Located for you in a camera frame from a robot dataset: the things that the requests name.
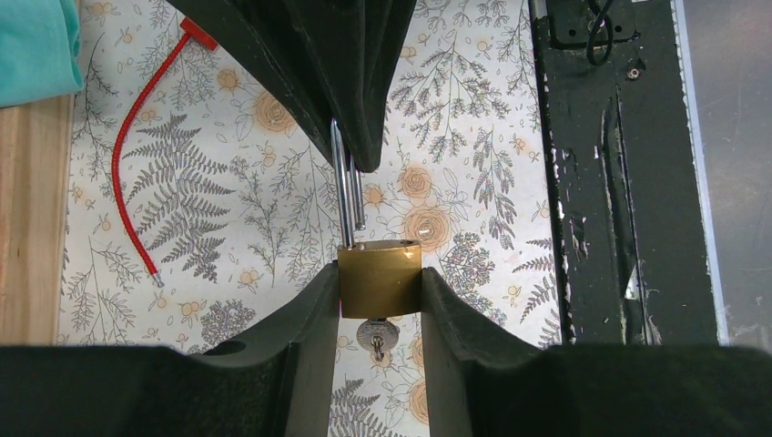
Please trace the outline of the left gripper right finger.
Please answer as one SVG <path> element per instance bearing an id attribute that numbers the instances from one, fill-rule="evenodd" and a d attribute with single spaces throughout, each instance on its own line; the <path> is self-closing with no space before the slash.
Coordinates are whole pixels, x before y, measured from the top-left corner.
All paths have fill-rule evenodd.
<path id="1" fill-rule="evenodd" d="M 422 271 L 434 436 L 768 436 L 771 358 L 748 348 L 534 347 Z"/>

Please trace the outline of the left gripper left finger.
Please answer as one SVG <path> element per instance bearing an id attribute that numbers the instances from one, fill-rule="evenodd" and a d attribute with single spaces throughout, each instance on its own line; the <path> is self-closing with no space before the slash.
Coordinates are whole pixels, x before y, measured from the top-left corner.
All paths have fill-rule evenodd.
<path id="1" fill-rule="evenodd" d="M 162 346 L 1 350 L 4 436 L 324 436 L 339 270 L 210 351 Z"/>

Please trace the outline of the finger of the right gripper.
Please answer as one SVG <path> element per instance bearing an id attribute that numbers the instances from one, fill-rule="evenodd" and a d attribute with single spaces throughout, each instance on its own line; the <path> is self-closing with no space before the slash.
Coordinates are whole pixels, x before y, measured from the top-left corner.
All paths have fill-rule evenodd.
<path id="1" fill-rule="evenodd" d="M 413 1 L 286 1 L 299 41 L 290 55 L 289 82 L 298 108 L 330 151 L 329 123 L 337 120 L 358 170 L 381 164 L 385 106 Z"/>
<path id="2" fill-rule="evenodd" d="M 275 97 L 331 158 L 331 110 L 282 1 L 170 0 Z"/>

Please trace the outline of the brass padlock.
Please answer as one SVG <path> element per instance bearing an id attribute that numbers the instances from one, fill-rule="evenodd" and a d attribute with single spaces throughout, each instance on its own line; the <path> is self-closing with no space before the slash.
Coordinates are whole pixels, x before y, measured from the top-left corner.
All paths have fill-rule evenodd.
<path id="1" fill-rule="evenodd" d="M 330 122 L 332 163 L 339 202 L 337 252 L 340 312 L 346 319 L 387 319 L 420 310 L 422 247 L 415 240 L 356 241 L 365 229 L 361 173 Z"/>

